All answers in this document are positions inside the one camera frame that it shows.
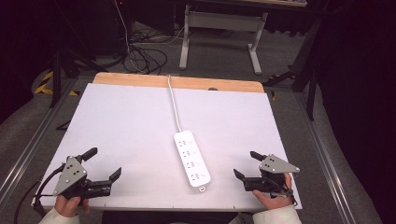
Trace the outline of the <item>white table cover board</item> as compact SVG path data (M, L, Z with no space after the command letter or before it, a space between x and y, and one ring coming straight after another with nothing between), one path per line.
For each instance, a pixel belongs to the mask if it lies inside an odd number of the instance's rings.
M211 182L193 190L174 134L192 132ZM90 205L103 210L260 211L262 205L233 170L259 175L250 151L287 154L264 93L90 84L48 170L96 147L84 162L90 180L121 168L108 197Z

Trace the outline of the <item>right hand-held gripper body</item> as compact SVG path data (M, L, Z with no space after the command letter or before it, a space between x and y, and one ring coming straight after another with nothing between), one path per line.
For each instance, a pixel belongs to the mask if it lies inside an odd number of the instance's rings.
M274 154L266 155L264 161L260 161L260 177L245 177L243 185L245 191L254 189L264 193L282 193L287 191L285 173L299 173L300 169L280 159Z

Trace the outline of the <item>aluminium floor rail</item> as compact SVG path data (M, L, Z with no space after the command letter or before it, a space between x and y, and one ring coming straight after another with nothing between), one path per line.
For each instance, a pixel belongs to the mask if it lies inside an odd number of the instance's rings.
M304 120L308 126L308 130L314 140L314 150L316 151L318 161L326 178L327 184L330 188L330 192L332 194L340 217L343 221L343 224L357 224L357 221L347 201L347 196L341 180L336 173L328 151L326 150L323 142L318 135L316 123L309 118L308 113L306 112L306 103L304 101L304 96L301 93L295 93L294 98L296 99L297 104L303 113Z
M0 124L0 209L21 181L76 82L74 78L63 81L55 106L50 106L52 95L35 94L30 102Z

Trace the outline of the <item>white metal desk frame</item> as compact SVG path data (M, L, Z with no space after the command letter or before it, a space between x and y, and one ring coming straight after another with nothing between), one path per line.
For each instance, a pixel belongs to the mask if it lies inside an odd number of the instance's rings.
M187 68L190 28L223 29L255 33L255 39L252 43L247 45L247 51L254 73L260 75L262 73L262 68L257 55L257 47L262 37L267 16L268 14L266 12L263 12L260 17L196 12L191 10L190 5L186 5L184 10L183 42L178 66L179 69L185 70Z

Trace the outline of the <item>person's right hand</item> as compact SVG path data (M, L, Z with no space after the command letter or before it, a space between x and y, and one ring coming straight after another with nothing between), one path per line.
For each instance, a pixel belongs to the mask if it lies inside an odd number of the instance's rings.
M267 197L259 190L254 189L252 194L257 198L257 200L264 205L267 210L273 210L282 208L285 206L293 205L293 200L291 197Z

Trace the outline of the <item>person's left hand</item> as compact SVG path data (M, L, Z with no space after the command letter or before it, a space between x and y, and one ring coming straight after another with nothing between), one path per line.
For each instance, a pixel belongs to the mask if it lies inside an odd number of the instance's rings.
M55 210L63 217L74 217L79 207L86 214L90 213L89 201L87 199L81 200L80 197L67 199L63 195L60 195L56 198L54 205Z

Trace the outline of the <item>yellow black floor tape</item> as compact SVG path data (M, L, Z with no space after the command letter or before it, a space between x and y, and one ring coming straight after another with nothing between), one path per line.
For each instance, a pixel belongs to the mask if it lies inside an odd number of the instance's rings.
M42 78L38 87L34 90L34 94L47 94L52 95L54 93L53 89L50 88L49 83L53 77L53 72L48 71Z

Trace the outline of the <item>white power strip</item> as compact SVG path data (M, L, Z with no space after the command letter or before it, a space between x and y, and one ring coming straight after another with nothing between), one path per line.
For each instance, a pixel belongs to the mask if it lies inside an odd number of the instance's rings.
M211 175L192 132L175 133L174 141L190 187L204 192L211 182Z

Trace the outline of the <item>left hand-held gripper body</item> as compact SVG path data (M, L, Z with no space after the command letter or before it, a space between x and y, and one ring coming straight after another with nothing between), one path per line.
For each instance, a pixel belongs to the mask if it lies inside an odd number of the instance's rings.
M81 158L68 157L53 195L63 195L66 199L79 197L81 200L110 195L112 185L110 180L91 181L87 176L88 172L82 166Z

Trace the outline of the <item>black metal stand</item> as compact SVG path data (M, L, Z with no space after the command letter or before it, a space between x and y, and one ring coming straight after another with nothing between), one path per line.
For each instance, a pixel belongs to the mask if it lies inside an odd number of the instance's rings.
M293 64L290 66L290 70L278 77L270 78L268 81L263 83L264 87L272 87L277 83L294 77L294 82L291 85L291 89L294 92L302 92L305 87L308 87L305 111L310 120L314 120L313 110L317 87L313 47L317 39L321 22L322 19L315 19Z
M61 102L61 97L64 95L62 72L66 74L67 78L78 78L79 70L77 61L80 61L89 69L96 72L105 72L106 69L95 63L94 58L89 55L86 45L64 15L64 11L57 0L49 0L49 5L52 7L49 25L51 26L50 39L53 49L53 95L50 107L54 108Z

